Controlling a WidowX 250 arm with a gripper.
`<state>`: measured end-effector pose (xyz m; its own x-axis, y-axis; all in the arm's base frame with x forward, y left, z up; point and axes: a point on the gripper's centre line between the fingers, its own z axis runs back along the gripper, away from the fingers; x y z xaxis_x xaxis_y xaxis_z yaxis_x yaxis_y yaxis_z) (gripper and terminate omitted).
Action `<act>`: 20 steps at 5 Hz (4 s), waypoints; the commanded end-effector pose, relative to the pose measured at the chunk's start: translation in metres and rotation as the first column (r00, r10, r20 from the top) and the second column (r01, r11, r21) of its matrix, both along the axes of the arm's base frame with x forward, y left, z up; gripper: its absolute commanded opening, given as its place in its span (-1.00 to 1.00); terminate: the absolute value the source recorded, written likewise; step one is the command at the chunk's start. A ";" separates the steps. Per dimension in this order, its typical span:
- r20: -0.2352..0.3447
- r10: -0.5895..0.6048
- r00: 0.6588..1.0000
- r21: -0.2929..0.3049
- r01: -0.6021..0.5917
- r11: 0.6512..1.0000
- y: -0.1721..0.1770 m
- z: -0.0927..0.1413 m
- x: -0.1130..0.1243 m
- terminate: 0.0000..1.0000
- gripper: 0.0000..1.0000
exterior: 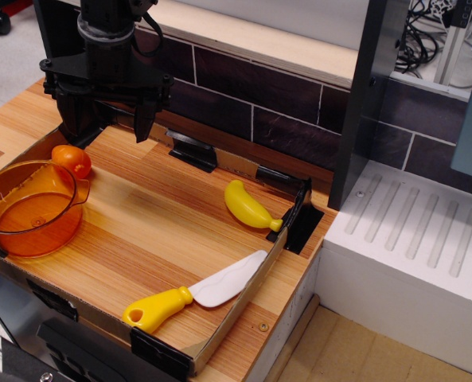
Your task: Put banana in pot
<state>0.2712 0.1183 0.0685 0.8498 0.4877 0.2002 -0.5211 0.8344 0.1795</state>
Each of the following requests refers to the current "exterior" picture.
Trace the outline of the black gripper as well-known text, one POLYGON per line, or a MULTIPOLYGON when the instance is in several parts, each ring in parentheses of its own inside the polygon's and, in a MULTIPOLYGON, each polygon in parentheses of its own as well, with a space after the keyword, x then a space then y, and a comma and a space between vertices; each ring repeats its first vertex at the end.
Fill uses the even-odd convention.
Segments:
POLYGON ((58 38, 45 41, 45 93, 57 102, 59 130, 68 143, 89 146, 108 126, 96 99, 136 103, 136 142, 149 138, 155 116, 170 101, 174 78, 146 62, 134 38, 121 44, 58 38))

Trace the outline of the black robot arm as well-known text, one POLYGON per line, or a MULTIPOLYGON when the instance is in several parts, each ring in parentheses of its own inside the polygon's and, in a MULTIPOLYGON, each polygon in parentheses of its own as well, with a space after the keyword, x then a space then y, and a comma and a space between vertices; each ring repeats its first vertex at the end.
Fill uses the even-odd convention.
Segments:
POLYGON ((129 123, 137 142, 148 139, 155 116, 170 103, 174 78, 143 58, 135 24, 161 28, 149 15, 152 1, 35 1, 46 58, 44 91, 52 96, 62 118, 59 130, 74 146, 85 148, 130 108, 129 123))

